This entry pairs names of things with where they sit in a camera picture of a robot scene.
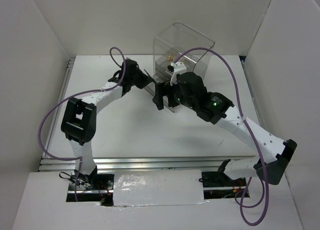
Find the small gold cap bottle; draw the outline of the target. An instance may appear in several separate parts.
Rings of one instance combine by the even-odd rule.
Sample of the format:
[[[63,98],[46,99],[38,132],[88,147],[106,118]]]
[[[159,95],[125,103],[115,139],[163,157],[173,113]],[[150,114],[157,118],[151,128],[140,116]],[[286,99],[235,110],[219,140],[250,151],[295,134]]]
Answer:
[[[172,65],[172,63],[174,62],[174,60],[175,60],[174,54],[168,53],[168,54],[167,54],[167,62],[168,62],[168,65],[169,65],[169,66]]]

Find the clear acrylic makeup organizer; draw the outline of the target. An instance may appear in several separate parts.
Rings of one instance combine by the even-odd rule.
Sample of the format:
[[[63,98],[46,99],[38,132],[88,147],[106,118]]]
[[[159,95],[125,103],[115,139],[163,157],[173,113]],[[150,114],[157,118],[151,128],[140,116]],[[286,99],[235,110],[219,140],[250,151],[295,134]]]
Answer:
[[[153,50],[153,82],[145,89],[155,96],[155,83],[169,81],[170,85],[177,83],[178,75],[193,72],[204,82],[207,73],[210,50],[215,41],[199,30],[175,22],[158,33],[152,43]],[[174,54],[174,62],[168,65],[168,53]],[[179,105],[169,103],[168,96],[163,97],[164,108],[172,112]]]

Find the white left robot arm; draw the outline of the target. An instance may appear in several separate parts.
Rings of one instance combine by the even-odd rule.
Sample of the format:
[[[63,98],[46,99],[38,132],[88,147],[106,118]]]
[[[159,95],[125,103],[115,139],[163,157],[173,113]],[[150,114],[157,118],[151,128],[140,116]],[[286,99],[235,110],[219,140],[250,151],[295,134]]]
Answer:
[[[99,185],[98,167],[93,158],[92,139],[97,130],[97,115],[110,103],[120,99],[132,87],[144,89],[153,78],[138,63],[125,59],[120,70],[97,92],[68,100],[61,131],[71,145],[75,160],[75,178],[91,190]]]

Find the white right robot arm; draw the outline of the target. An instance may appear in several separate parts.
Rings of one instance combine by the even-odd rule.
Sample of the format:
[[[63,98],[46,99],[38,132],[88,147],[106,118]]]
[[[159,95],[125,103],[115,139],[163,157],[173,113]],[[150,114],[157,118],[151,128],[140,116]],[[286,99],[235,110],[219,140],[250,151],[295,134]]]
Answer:
[[[240,178],[257,177],[267,184],[278,185],[297,148],[292,140],[283,140],[241,114],[240,109],[219,92],[210,92],[201,77],[193,72],[179,74],[177,81],[155,84],[152,101],[159,110],[178,105],[194,111],[205,122],[216,125],[241,140],[257,155],[240,160],[225,160],[218,168],[218,182],[230,185]]]

